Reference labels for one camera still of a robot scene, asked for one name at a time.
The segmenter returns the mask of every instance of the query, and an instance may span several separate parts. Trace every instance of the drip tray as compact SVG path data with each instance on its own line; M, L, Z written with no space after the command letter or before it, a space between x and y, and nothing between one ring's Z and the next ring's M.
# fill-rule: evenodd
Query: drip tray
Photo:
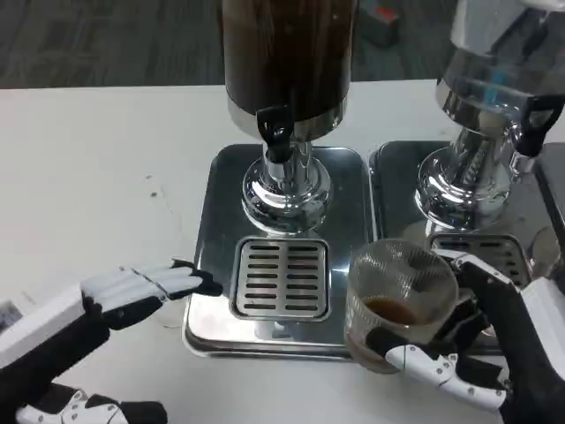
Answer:
M328 313L327 252L319 240L247 239L241 246L232 311L240 318L323 319Z

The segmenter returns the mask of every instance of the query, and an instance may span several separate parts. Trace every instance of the floor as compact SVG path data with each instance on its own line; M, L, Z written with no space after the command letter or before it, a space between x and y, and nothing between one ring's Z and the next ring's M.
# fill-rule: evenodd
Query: floor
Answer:
M0 0L0 88L222 84L219 1ZM353 79L439 77L456 0L385 5L399 42L356 34Z

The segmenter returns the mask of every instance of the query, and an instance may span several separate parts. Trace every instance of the table surface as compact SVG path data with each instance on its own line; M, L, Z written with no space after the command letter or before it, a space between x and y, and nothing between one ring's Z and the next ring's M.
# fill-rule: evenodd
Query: table surface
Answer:
M0 91L0 298L29 311L122 264L191 259L208 168L253 143L223 87ZM317 142L365 159L390 140L450 140L431 80L354 83L343 123ZM548 135L565 140L562 119ZM205 359L183 345L182 305L119 333L59 382L160 400L170 423L486 423L494 415L353 363Z

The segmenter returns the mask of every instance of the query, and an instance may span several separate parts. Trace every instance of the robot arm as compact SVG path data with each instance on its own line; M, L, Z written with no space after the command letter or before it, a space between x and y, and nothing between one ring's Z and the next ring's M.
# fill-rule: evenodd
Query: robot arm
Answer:
M496 331L507 360L511 388L498 383L501 369L457 354L454 346L410 344L377 328L367 346L407 374L465 402L500 412L507 424L562 422L565 414L565 296L540 278L519 291L477 257L436 250L471 289Z
M53 422L63 422L61 417L67 410L71 416L76 414L75 419L79 417L77 409L84 410L80 416L85 417L98 413L100 397L93 401L80 390L61 390L52 380L106 342L111 329L141 322L164 302L192 293L220 296L222 286L187 261L174 260L147 269L120 267L68 289L15 322L0 335L0 417L5 417L1 421L11 422L16 411L21 423L46 422L50 416L58 417L52 418ZM45 408L44 397L56 399L57 404L68 399L64 407L55 407L57 413L49 414L31 406ZM104 399L105 419L101 416L101 421L87 422L127 423L120 418L123 412L119 405Z

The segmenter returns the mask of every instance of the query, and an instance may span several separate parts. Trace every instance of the brown liquid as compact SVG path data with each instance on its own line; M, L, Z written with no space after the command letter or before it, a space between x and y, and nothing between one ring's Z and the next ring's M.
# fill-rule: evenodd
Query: brown liquid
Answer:
M372 312L385 320L402 325L414 325L417 322L416 315L406 306L392 299L368 299L366 306Z
M350 85L358 0L223 0L226 87L241 109L291 106L296 121L336 107Z

